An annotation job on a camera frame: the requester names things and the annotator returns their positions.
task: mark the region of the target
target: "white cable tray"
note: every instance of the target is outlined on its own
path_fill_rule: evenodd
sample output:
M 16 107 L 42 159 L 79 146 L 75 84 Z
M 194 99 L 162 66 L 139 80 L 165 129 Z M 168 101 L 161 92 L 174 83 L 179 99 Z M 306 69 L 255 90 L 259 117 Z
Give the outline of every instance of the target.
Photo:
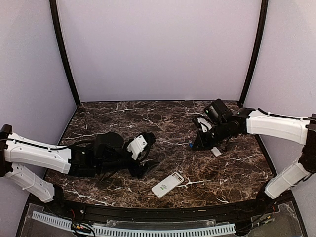
M 59 217 L 50 216 L 41 212 L 33 211 L 32 219 L 54 226 L 59 229 L 71 231 L 71 221 Z M 206 227 L 187 230 L 129 230 L 117 229 L 93 225 L 93 230 L 98 237 L 213 237 L 235 233 L 235 225 Z

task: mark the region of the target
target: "white remote control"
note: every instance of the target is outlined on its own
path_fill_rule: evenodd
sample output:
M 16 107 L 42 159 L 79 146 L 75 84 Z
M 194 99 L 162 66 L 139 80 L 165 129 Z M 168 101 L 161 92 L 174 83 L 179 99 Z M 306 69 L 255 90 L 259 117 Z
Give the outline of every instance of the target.
M 178 172 L 174 172 L 173 174 L 162 180 L 160 183 L 152 187 L 152 191 L 158 198 L 162 198 L 183 181 L 184 178 Z

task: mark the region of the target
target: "white arm link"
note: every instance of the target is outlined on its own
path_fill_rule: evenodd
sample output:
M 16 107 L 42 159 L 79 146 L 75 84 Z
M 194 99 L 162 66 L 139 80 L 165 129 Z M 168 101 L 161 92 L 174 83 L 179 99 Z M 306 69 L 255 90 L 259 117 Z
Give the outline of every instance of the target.
M 53 201 L 55 188 L 51 183 L 39 178 L 23 164 L 12 163 L 12 169 L 12 172 L 5 175 L 7 178 L 22 187 L 23 190 L 37 196 L 42 202 Z

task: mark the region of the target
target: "curved black frame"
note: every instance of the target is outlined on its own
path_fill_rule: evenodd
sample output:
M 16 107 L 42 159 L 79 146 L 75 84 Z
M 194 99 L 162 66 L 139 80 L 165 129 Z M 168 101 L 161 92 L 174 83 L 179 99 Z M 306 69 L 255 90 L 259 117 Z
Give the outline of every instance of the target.
M 259 50 L 260 50 L 260 45 L 261 45 L 261 40 L 262 40 L 262 35 L 263 35 L 263 30 L 264 30 L 265 22 L 266 22 L 268 2 L 269 2 L 269 0 L 262 0 L 262 2 L 261 2 L 261 9 L 260 9 L 260 16 L 259 16 L 255 44 L 253 46 L 246 80 L 245 80 L 245 83 L 243 85 L 241 96 L 240 96 L 240 99 L 238 102 L 238 105 L 240 107 L 242 107 L 243 104 L 245 103 L 245 100 L 246 100 L 246 97 L 247 97 L 247 94 L 248 94 L 248 91 L 250 88 L 251 80 L 253 77 L 253 73 L 255 71 L 255 67 L 256 67 L 256 63 L 257 63 L 257 59 L 258 59 L 258 55 L 259 55 Z
M 60 21 L 59 21 L 59 16 L 58 16 L 58 8 L 57 8 L 56 0 L 49 0 L 49 5 L 50 5 L 51 17 L 53 19 L 53 25 L 54 25 L 54 29 L 55 29 L 59 53 L 60 53 L 60 57 L 61 57 L 61 60 L 63 62 L 63 65 L 64 65 L 64 70 L 66 73 L 68 84 L 69 84 L 71 93 L 73 95 L 74 101 L 75 101 L 76 105 L 79 106 L 81 104 L 81 101 L 80 101 L 80 98 L 79 98 L 79 95 L 77 92 L 77 88 L 75 85 L 75 81 L 74 81 L 74 78 L 73 78 L 73 75 L 72 75 L 72 72 L 70 69 L 70 65 L 69 65 L 69 61 L 68 61 L 68 57 L 67 57 L 67 53 L 66 53 L 63 34 L 61 31 L 61 27 L 60 27 Z

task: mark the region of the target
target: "small white object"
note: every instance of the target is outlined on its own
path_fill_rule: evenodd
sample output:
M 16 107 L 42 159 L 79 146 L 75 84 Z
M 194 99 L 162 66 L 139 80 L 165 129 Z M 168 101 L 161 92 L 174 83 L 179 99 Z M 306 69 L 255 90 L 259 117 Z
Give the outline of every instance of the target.
M 144 148 L 147 146 L 147 142 L 145 138 L 140 135 L 134 139 L 128 146 L 127 150 L 129 152 L 132 152 L 132 158 L 134 160 L 137 160 L 138 155 L 144 150 Z
M 212 129 L 212 125 L 204 117 L 198 117 L 197 122 L 201 124 L 203 132 L 207 132 Z
M 152 191 L 158 198 L 162 198 L 183 181 L 184 178 L 178 172 L 174 172 L 173 174 L 162 180 L 160 183 L 152 187 Z
M 213 147 L 213 149 L 211 150 L 211 152 L 213 152 L 213 154 L 218 157 L 220 156 L 222 153 L 219 151 L 219 149 L 217 149 L 217 147 Z

